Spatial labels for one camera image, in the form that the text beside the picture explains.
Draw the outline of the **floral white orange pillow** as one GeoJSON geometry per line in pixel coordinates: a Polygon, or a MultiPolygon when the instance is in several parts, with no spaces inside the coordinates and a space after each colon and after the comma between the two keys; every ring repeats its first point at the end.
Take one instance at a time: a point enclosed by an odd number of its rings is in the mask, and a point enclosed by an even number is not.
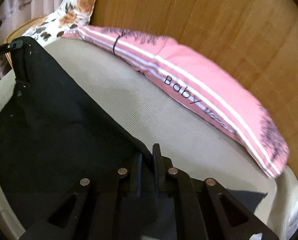
{"type": "Polygon", "coordinates": [[[23,36],[31,37],[45,47],[65,33],[88,25],[95,3],[96,0],[63,0],[54,12],[32,25],[23,36]]]}

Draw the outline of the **pink striped long pillow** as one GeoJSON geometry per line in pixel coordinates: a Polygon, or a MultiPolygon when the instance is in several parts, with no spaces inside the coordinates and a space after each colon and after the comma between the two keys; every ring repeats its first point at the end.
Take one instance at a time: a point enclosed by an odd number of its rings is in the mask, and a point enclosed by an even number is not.
{"type": "Polygon", "coordinates": [[[269,112],[238,81],[200,53],[165,36],[79,27],[65,33],[120,57],[178,103],[243,145],[270,178],[280,176],[289,148],[269,112]]]}

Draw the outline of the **woven bamboo headboard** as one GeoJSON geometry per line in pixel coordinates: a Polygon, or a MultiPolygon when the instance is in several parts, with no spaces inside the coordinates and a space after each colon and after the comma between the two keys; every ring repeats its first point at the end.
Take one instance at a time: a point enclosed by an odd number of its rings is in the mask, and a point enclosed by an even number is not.
{"type": "Polygon", "coordinates": [[[176,39],[262,103],[298,178],[298,7],[293,0],[97,0],[92,25],[176,39]]]}

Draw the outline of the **wicker rattan chair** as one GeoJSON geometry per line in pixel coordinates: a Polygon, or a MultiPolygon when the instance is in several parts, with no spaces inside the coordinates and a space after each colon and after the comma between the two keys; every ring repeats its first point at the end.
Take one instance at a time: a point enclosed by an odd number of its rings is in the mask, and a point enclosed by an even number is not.
{"type": "Polygon", "coordinates": [[[10,34],[8,34],[4,40],[4,43],[10,43],[16,38],[21,37],[29,28],[31,28],[35,24],[40,24],[45,20],[45,15],[33,18],[31,20],[28,20],[24,24],[22,24],[20,27],[13,30],[10,34]]]}

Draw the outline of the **black denim pants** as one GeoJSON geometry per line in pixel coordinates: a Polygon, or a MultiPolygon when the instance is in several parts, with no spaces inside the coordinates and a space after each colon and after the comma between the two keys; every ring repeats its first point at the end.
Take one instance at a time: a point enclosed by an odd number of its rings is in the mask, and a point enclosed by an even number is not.
{"type": "Polygon", "coordinates": [[[178,169],[154,187],[152,150],[115,122],[34,39],[12,50],[15,87],[0,112],[0,186],[21,239],[275,239],[212,178],[178,169]],[[142,154],[141,195],[118,169],[142,154]]]}

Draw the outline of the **beige folded blanket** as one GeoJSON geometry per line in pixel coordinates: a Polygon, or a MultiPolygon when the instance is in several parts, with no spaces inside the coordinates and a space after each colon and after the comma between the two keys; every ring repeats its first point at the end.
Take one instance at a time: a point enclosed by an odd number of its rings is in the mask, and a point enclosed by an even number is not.
{"type": "Polygon", "coordinates": [[[279,239],[291,239],[298,229],[298,180],[289,166],[276,179],[276,233],[279,239]]]}

